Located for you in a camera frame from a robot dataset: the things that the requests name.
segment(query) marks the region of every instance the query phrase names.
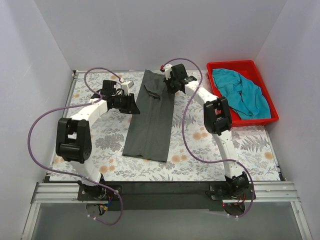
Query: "cable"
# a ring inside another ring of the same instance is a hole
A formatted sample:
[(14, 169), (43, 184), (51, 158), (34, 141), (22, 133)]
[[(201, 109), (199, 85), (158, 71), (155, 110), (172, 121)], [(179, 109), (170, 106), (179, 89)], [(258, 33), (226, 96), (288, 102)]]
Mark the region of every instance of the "cable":
[(164, 65), (162, 65), (162, 66), (165, 66), (165, 65), (167, 65), (168, 63), (171, 63), (172, 61), (175, 61), (175, 60), (185, 60), (185, 61), (188, 61), (188, 62), (192, 63), (192, 64), (197, 68), (197, 70), (198, 70), (199, 73), (200, 73), (200, 82), (199, 82), (198, 86), (196, 87), (193, 95), (190, 97), (189, 101), (187, 102), (187, 104), (186, 104), (186, 106), (185, 106), (185, 109), (184, 109), (184, 112), (183, 112), (183, 118), (182, 118), (182, 138), (183, 138), (183, 142), (184, 142), (185, 148), (186, 148), (186, 150), (189, 152), (189, 154), (190, 154), (194, 159), (196, 159), (196, 160), (198, 160), (198, 161), (200, 161), (200, 162), (202, 162), (202, 163), (205, 163), (205, 164), (217, 164), (217, 163), (224, 163), (224, 162), (234, 162), (234, 163), (239, 164), (239, 165), (244, 169), (244, 171), (246, 172), (246, 174), (249, 176), (250, 182), (251, 182), (251, 184), (252, 184), (252, 197), (251, 197), (251, 202), (250, 202), (250, 204), (249, 204), (249, 207), (247, 208), (247, 211), (245, 211), (243, 214), (241, 214), (241, 215), (239, 215), (239, 216), (233, 216), (233, 215), (232, 215), (232, 217), (234, 217), (234, 218), (241, 218), (241, 217), (245, 216), (245, 215), (249, 212), (249, 210), (251, 209), (252, 204), (253, 204), (253, 202), (254, 202), (254, 199), (255, 199), (255, 186), (254, 186), (254, 181), (253, 181), (253, 179), (252, 179), (249, 171), (247, 170), (247, 168), (246, 168), (241, 162), (239, 162), (239, 161), (237, 161), (237, 160), (234, 160), (234, 159), (222, 159), (222, 160), (217, 160), (217, 161), (205, 161), (205, 160), (197, 157), (196, 155), (194, 155), (194, 154), (191, 152), (191, 150), (190, 150), (190, 148), (189, 148), (189, 146), (188, 146), (187, 140), (186, 140), (186, 135), (185, 135), (185, 120), (186, 120), (186, 115), (187, 115), (188, 107), (189, 107), (190, 103), (192, 102), (192, 100), (194, 99), (195, 95), (197, 94), (197, 91), (199, 90), (199, 88), (200, 88), (200, 86), (201, 86), (201, 83), (202, 83), (202, 81), (203, 81), (203, 75), (202, 75), (202, 72), (201, 72), (200, 68), (198, 67), (198, 65), (197, 65), (196, 63), (194, 63), (193, 61), (191, 61), (191, 60), (189, 60), (189, 59), (187, 59), (187, 58), (183, 58), (183, 57), (178, 57), (178, 58), (171, 59), (170, 61), (167, 61), (167, 62), (166, 62)]
[(96, 100), (96, 101), (94, 101), (94, 102), (89, 102), (89, 103), (84, 103), (84, 104), (79, 104), (79, 105), (58, 107), (58, 108), (52, 109), (52, 110), (47, 111), (47, 112), (45, 112), (44, 114), (42, 114), (41, 116), (39, 116), (39, 117), (34, 121), (34, 123), (33, 123), (33, 124), (31, 125), (31, 127), (30, 127), (30, 130), (29, 130), (29, 133), (28, 133), (28, 138), (27, 138), (27, 147), (28, 147), (28, 152), (29, 152), (29, 154), (30, 154), (30, 157), (32, 158), (32, 160), (34, 161), (34, 163), (37, 164), (39, 167), (41, 167), (41, 168), (43, 168), (43, 169), (45, 169), (45, 170), (47, 170), (47, 171), (50, 171), (50, 172), (54, 172), (54, 173), (58, 173), (58, 174), (67, 174), (67, 175), (75, 176), (75, 177), (78, 177), (78, 178), (81, 178), (81, 179), (85, 179), (85, 180), (89, 181), (90, 183), (96, 184), (96, 185), (98, 185), (98, 186), (101, 186), (101, 187), (105, 188), (106, 190), (110, 190), (110, 191), (114, 192), (114, 193), (118, 196), (119, 201), (120, 201), (120, 206), (121, 206), (120, 215), (119, 215), (119, 217), (118, 217), (114, 222), (109, 223), (109, 222), (106, 222), (106, 221), (104, 221), (104, 220), (102, 220), (102, 219), (100, 219), (100, 218), (97, 218), (97, 217), (93, 216), (93, 215), (88, 214), (88, 217), (91, 217), (91, 218), (93, 218), (93, 219), (95, 219), (95, 220), (97, 220), (97, 221), (99, 221), (99, 222), (101, 222), (101, 223), (103, 223), (103, 224), (105, 224), (105, 225), (112, 226), (112, 225), (115, 225), (117, 222), (119, 222), (119, 220), (120, 220), (121, 217), (122, 217), (123, 211), (124, 211), (124, 204), (123, 204), (122, 198), (121, 198), (120, 194), (119, 194), (116, 190), (114, 190), (113, 188), (111, 188), (111, 187), (109, 187), (109, 186), (106, 186), (106, 185), (104, 185), (104, 184), (101, 184), (101, 183), (99, 183), (99, 182), (96, 182), (96, 181), (93, 181), (93, 180), (91, 180), (91, 179), (88, 179), (88, 178), (86, 178), (85, 176), (82, 176), (82, 175), (77, 174), (77, 173), (72, 173), (72, 172), (67, 172), (67, 171), (59, 171), (59, 170), (55, 170), (55, 169), (49, 168), (49, 167), (47, 167), (47, 166), (45, 166), (45, 165), (43, 165), (43, 164), (41, 164), (40, 162), (37, 161), (37, 159), (35, 158), (35, 156), (34, 156), (34, 154), (33, 154), (33, 152), (32, 152), (32, 149), (31, 149), (31, 135), (32, 135), (32, 132), (33, 132), (36, 124), (37, 124), (43, 117), (47, 116), (47, 115), (50, 114), (50, 113), (54, 113), (54, 112), (60, 111), (60, 110), (73, 109), (73, 108), (85, 107), (85, 106), (89, 106), (89, 105), (92, 105), (92, 104), (96, 104), (96, 103), (98, 103), (99, 101), (102, 100), (102, 95), (101, 95), (99, 92), (94, 91), (94, 90), (88, 85), (88, 83), (87, 83), (87, 75), (88, 75), (88, 73), (90, 73), (92, 70), (96, 70), (96, 69), (102, 69), (102, 70), (108, 71), (108, 72), (112, 73), (113, 75), (115, 75), (115, 76), (119, 79), (119, 81), (120, 81), (120, 79), (121, 79), (117, 74), (115, 74), (114, 72), (112, 72), (112, 71), (110, 71), (110, 70), (108, 70), (108, 69), (106, 69), (106, 68), (104, 68), (104, 67), (93, 67), (93, 68), (90, 68), (90, 69), (84, 74), (84, 84), (86, 85), (86, 87), (87, 87), (91, 92), (93, 92), (94, 94), (99, 95), (99, 99)]

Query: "floral tablecloth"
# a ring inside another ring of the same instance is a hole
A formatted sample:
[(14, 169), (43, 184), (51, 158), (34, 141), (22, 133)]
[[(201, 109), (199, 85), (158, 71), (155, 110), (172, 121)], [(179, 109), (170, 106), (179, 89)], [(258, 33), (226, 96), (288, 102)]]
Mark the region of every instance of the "floral tablecloth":
[[(125, 80), (134, 82), (131, 92), (137, 99), (144, 72), (120, 72)], [(200, 79), (196, 71), (189, 75)], [(103, 80), (115, 80), (110, 73), (94, 72), (88, 75), (88, 84), (100, 89)], [(210, 83), (204, 77), (202, 85), (212, 92)], [(84, 74), (80, 73), (72, 93), (71, 105), (87, 103), (92, 93), (86, 88)], [(170, 150), (167, 162), (158, 162), (134, 157), (122, 156), (131, 115), (111, 109), (98, 119), (91, 128), (92, 157), (94, 166), (103, 174), (106, 181), (224, 181), (222, 163), (207, 164), (193, 159), (187, 152), (182, 134), (182, 117), (189, 97), (182, 92), (175, 95), (172, 119)], [(70, 109), (70, 117), (79, 108)], [(185, 120), (186, 139), (190, 149), (207, 161), (220, 160), (220, 152), (211, 134), (204, 127), (203, 109), (192, 102)], [(249, 170), (255, 181), (279, 181), (279, 173), (263, 126), (232, 128), (232, 138), (238, 159)], [(61, 157), (53, 161), (56, 170), (75, 172), (73, 167)], [(74, 181), (76, 177), (58, 173), (49, 173), (50, 181)]]

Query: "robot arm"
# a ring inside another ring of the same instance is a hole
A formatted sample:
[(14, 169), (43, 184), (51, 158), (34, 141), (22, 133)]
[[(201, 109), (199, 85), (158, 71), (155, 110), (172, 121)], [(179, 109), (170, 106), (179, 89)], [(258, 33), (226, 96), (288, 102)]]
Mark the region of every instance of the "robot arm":
[[(121, 83), (121, 88), (116, 89), (116, 82), (104, 80), (100, 94), (102, 100), (82, 108), (70, 118), (61, 118), (58, 121), (56, 146), (57, 155), (71, 163), (74, 169), (82, 176), (95, 182), (101, 180), (102, 175), (94, 167), (90, 128), (98, 118), (109, 109), (119, 109), (124, 114), (140, 114), (136, 105), (134, 94), (130, 93), (133, 82)], [(94, 94), (90, 103), (99, 99)], [(82, 179), (82, 184), (93, 186), (94, 184)]]
[[(191, 97), (198, 89), (193, 99), (203, 106), (206, 130), (215, 139), (221, 158), (236, 160), (238, 156), (232, 140), (232, 119), (227, 99), (225, 97), (217, 97), (204, 87), (199, 86), (199, 82), (195, 77), (187, 75), (183, 64), (175, 66), (167, 64), (162, 71), (165, 72), (164, 82), (169, 92), (174, 94), (177, 91), (182, 91)], [(223, 166), (226, 181), (231, 185), (235, 185), (236, 188), (240, 187), (239, 182), (244, 188), (249, 185), (247, 175), (236, 162), (226, 161), (223, 162)]]

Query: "table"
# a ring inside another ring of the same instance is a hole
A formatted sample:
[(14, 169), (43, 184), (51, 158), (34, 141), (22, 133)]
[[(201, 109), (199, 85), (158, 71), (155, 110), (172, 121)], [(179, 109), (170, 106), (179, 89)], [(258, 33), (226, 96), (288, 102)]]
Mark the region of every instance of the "table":
[[(200, 79), (197, 71), (187, 71)], [(203, 71), (202, 85), (212, 92)], [(134, 82), (131, 92), (135, 99), (141, 86), (143, 71), (117, 72), (125, 80)], [(107, 72), (93, 72), (88, 74), (87, 82), (91, 88), (98, 90), (103, 80), (115, 80)], [(70, 105), (87, 103), (92, 93), (84, 83), (84, 73), (79, 73), (74, 80), (71, 91)], [(198, 162), (187, 152), (182, 134), (182, 117), (189, 97), (182, 92), (175, 94), (172, 119), (170, 149), (167, 162), (158, 162), (147, 159), (122, 156), (131, 115), (122, 114), (117, 109), (111, 109), (98, 119), (91, 128), (92, 158), (94, 166), (103, 174), (106, 181), (224, 181), (222, 163), (208, 164)], [(67, 117), (78, 112), (79, 108), (72, 108)], [(193, 101), (188, 109), (185, 120), (185, 135), (189, 148), (202, 159), (207, 161), (220, 160), (218, 146), (204, 126), (203, 108)], [(272, 151), (272, 143), (263, 126), (233, 127), (232, 139), (238, 160), (243, 163), (254, 181), (280, 181), (277, 169), (277, 160)], [(73, 172), (71, 164), (61, 157), (55, 156), (52, 161), (55, 170)], [(48, 173), (50, 181), (76, 181), (77, 177)]]

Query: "folded gray fabric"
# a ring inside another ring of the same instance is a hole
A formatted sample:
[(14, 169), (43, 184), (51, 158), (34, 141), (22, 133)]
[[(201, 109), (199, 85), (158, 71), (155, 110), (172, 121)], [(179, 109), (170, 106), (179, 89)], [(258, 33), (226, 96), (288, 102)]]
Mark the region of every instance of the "folded gray fabric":
[(168, 159), (175, 95), (167, 91), (165, 76), (145, 70), (132, 115), (123, 156), (166, 162)]

